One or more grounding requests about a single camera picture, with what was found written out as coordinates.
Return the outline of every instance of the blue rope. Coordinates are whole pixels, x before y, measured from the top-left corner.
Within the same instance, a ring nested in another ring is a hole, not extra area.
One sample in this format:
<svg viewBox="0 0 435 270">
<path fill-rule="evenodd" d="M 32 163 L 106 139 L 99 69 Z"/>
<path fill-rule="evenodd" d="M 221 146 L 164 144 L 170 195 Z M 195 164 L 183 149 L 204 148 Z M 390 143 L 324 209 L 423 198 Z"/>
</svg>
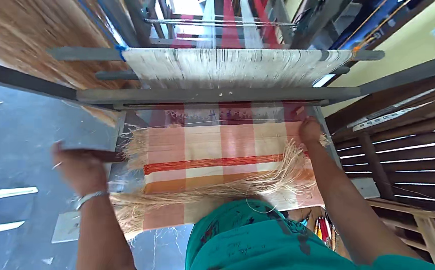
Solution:
<svg viewBox="0 0 435 270">
<path fill-rule="evenodd" d="M 106 35 L 107 39 L 111 41 L 114 44 L 114 48 L 119 51 L 119 56 L 121 59 L 126 62 L 126 60 L 123 57 L 123 51 L 127 49 L 126 46 L 120 45 L 116 39 L 109 33 L 108 29 L 105 29 L 103 25 L 101 24 L 101 21 L 96 18 L 94 13 L 88 8 L 86 3 L 83 2 L 83 0 L 78 0 L 81 4 L 82 9 L 94 20 L 94 23 L 101 29 L 101 31 Z"/>
<path fill-rule="evenodd" d="M 123 51 L 125 51 L 127 49 L 127 47 L 119 45 L 119 44 L 116 44 L 116 45 L 114 45 L 114 48 L 119 51 L 119 56 L 121 57 L 121 59 L 124 62 L 126 62 L 126 59 L 123 57 Z"/>
<path fill-rule="evenodd" d="M 101 31 L 106 35 L 107 39 L 109 41 L 111 41 L 112 43 L 114 43 L 114 45 L 118 45 L 117 41 L 114 39 L 114 37 L 109 33 L 109 31 L 107 29 L 105 29 L 103 27 L 103 25 L 101 24 L 101 21 L 98 20 L 93 11 L 91 11 L 88 6 L 86 5 L 86 3 L 83 2 L 83 0 L 78 0 L 79 3 L 81 4 L 82 9 L 84 9 L 84 11 L 89 15 L 89 17 L 91 17 L 94 20 L 94 23 L 99 26 L 99 28 L 101 28 Z"/>
</svg>

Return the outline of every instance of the white warp threads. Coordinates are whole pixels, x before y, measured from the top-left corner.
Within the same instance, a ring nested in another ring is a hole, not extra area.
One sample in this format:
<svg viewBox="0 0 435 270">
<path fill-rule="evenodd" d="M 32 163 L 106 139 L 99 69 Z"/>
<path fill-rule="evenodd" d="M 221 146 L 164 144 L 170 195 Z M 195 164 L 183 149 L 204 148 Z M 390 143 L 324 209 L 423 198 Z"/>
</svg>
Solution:
<svg viewBox="0 0 435 270">
<path fill-rule="evenodd" d="M 310 87 L 352 57 L 351 50 L 129 48 L 127 64 L 150 88 Z"/>
<path fill-rule="evenodd" d="M 257 31 L 254 23 L 254 16 L 251 12 L 248 0 L 240 0 L 242 21 L 249 23 L 248 26 L 243 26 L 244 30 L 244 45 L 246 49 L 262 49 L 263 42 L 261 35 Z"/>
<path fill-rule="evenodd" d="M 203 21 L 214 21 L 214 0 L 207 0 L 206 5 L 204 6 L 204 13 L 202 15 Z M 203 26 L 203 34 L 199 35 L 202 39 L 210 39 L 210 40 L 201 40 L 197 42 L 197 48 L 216 48 L 216 27 L 215 26 Z"/>
</svg>

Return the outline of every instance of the bracelet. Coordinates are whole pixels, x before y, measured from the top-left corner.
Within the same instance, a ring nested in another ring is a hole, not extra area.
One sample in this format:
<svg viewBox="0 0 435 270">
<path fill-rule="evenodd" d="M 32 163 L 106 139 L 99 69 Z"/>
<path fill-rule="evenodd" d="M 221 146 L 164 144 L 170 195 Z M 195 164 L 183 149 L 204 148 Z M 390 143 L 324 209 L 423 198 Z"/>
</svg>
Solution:
<svg viewBox="0 0 435 270">
<path fill-rule="evenodd" d="M 79 209 L 81 208 L 81 206 L 89 201 L 91 198 L 97 197 L 97 196 L 101 196 L 101 195 L 108 195 L 109 193 L 107 193 L 106 191 L 98 191 L 95 193 L 91 193 L 91 194 L 87 194 L 82 196 L 81 198 L 79 198 L 77 200 L 77 204 L 76 204 L 76 211 L 79 211 Z"/>
</svg>

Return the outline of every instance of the yellow wall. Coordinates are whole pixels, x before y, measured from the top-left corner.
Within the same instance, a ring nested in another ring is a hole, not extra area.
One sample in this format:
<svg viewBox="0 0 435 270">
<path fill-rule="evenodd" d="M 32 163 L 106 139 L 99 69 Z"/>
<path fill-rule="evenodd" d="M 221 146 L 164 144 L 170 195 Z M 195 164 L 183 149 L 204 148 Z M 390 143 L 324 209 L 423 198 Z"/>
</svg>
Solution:
<svg viewBox="0 0 435 270">
<path fill-rule="evenodd" d="M 330 86 L 359 86 L 434 59 L 435 36 L 431 33 L 434 28 L 435 2 L 375 48 L 386 52 L 382 60 L 360 61 L 348 74 L 340 76 Z M 328 116 L 359 99 L 323 107 L 322 113 Z"/>
<path fill-rule="evenodd" d="M 287 0 L 285 8 L 287 11 L 287 15 L 289 20 L 292 20 L 296 11 L 298 11 L 299 5 L 303 0 Z"/>
</svg>

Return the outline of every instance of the plaid cloth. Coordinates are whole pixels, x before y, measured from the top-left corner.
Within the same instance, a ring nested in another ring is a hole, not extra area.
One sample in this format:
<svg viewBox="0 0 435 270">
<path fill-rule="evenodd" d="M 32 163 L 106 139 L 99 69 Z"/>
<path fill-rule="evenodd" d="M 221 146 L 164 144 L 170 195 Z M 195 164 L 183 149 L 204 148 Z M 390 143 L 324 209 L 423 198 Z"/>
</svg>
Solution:
<svg viewBox="0 0 435 270">
<path fill-rule="evenodd" d="M 291 139 L 301 143 L 298 130 L 299 120 L 306 116 L 304 107 L 295 102 L 254 105 L 221 103 L 196 108 L 173 104 L 136 111 L 153 127 L 147 130 L 144 192 L 185 191 L 276 169 L 286 144 Z M 309 159 L 304 172 L 303 178 L 314 178 Z M 264 199 L 280 211 L 324 204 L 316 186 L 310 195 L 282 192 Z M 223 202 L 205 200 L 161 207 L 146 213 L 143 229 L 196 223 Z"/>
</svg>

